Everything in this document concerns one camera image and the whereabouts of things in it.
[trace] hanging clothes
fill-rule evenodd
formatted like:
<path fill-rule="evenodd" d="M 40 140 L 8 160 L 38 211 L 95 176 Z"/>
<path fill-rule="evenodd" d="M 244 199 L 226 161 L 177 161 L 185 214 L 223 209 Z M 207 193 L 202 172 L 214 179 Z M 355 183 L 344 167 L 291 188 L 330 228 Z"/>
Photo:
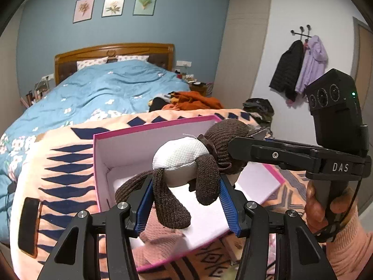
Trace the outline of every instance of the hanging clothes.
<path fill-rule="evenodd" d="M 304 57 L 303 42 L 296 40 L 280 58 L 269 87 L 285 92 L 286 98 L 295 101 L 294 91 L 302 68 Z"/>
<path fill-rule="evenodd" d="M 325 73 L 327 61 L 328 55 L 323 43 L 318 36 L 313 36 L 308 40 L 295 91 L 302 94 L 307 85 L 320 78 Z"/>

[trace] camera lens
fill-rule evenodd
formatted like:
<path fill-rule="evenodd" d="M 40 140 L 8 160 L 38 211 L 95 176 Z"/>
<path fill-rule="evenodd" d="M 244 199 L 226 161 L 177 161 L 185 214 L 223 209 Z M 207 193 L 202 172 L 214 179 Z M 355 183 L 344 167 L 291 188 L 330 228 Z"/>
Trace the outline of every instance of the camera lens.
<path fill-rule="evenodd" d="M 311 106 L 312 108 L 315 108 L 315 107 L 316 107 L 316 98 L 315 98 L 314 95 L 311 95 L 311 96 L 310 96 L 309 101 L 310 101 L 310 106 Z"/>
<path fill-rule="evenodd" d="M 334 102 L 337 102 L 339 100 L 339 88 L 337 85 L 330 85 L 330 96 Z"/>
<path fill-rule="evenodd" d="M 328 94 L 326 93 L 326 90 L 321 88 L 318 90 L 318 103 L 324 107 L 328 104 Z"/>

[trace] bed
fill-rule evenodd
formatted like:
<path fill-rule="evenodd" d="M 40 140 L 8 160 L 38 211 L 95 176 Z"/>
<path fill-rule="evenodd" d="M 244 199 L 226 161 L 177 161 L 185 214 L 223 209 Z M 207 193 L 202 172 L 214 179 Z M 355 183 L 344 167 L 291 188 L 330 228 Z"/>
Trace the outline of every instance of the bed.
<path fill-rule="evenodd" d="M 28 108 L 0 138 L 0 242 L 9 244 L 10 212 L 22 164 L 37 135 L 83 122 L 144 113 L 157 94 L 188 91 L 171 73 L 173 44 L 108 44 L 55 57 L 56 87 Z M 117 56 L 149 56 L 148 62 Z M 107 63 L 78 70 L 77 61 L 107 57 Z"/>
<path fill-rule="evenodd" d="M 117 130 L 180 117 L 191 118 L 206 115 L 216 115 L 221 119 L 235 118 L 244 123 L 255 124 L 255 121 L 248 117 L 247 113 L 239 109 L 160 110 L 63 127 L 39 136 L 38 140 L 31 145 L 30 153 L 24 163 L 12 209 L 10 245 L 14 271 L 18 277 L 21 280 L 36 280 L 48 254 L 76 212 L 81 209 L 87 209 L 91 213 L 98 211 L 93 177 L 92 138 L 94 133 L 101 132 L 103 129 Z M 64 157 L 71 156 L 82 158 L 68 163 L 63 161 Z M 84 166 L 84 169 L 70 172 L 61 168 L 76 165 Z M 268 171 L 275 177 L 284 180 L 285 184 L 269 197 L 265 205 L 279 212 L 292 208 L 303 214 L 307 183 L 304 172 L 282 171 L 275 166 L 269 166 Z M 37 241 L 38 255 L 35 259 L 22 253 L 17 245 L 19 220 L 25 197 L 35 197 L 43 201 Z M 108 275 L 104 238 L 100 239 L 99 247 L 101 277 L 106 279 Z M 209 255 L 213 256 L 213 259 L 206 260 Z M 151 271 L 145 271 L 141 274 L 141 279 L 169 277 L 175 280 L 182 279 L 179 274 L 178 276 L 174 275 L 174 269 L 178 267 L 185 279 L 191 279 L 190 273 L 197 273 L 200 279 L 204 280 L 216 279 L 221 276 L 220 272 L 226 269 L 229 263 L 226 251 L 218 239 L 212 244 L 204 246 L 200 251 L 190 253 L 174 262 L 165 263 Z"/>

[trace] blue wall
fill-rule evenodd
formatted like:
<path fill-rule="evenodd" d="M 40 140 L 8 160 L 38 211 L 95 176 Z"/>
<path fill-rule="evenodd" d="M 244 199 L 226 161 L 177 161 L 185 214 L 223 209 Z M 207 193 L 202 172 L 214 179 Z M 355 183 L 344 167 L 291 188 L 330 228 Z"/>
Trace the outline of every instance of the blue wall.
<path fill-rule="evenodd" d="M 173 43 L 175 60 L 192 62 L 188 73 L 214 80 L 229 0 L 157 0 L 154 16 L 133 16 L 135 0 L 125 0 L 122 16 L 104 18 L 104 0 L 95 0 L 92 19 L 73 24 L 75 2 L 26 3 L 17 42 L 21 95 L 54 72 L 55 55 L 107 43 Z"/>

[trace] orange clothing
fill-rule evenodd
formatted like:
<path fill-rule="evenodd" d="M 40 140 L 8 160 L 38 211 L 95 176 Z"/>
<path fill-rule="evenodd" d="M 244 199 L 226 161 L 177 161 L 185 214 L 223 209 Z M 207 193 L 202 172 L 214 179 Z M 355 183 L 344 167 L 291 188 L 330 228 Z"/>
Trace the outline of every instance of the orange clothing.
<path fill-rule="evenodd" d="M 217 98 L 208 98 L 202 96 L 198 91 L 180 91 L 173 94 L 171 102 L 175 104 L 168 104 L 162 110 L 195 110 L 195 109 L 222 109 L 224 108 Z"/>

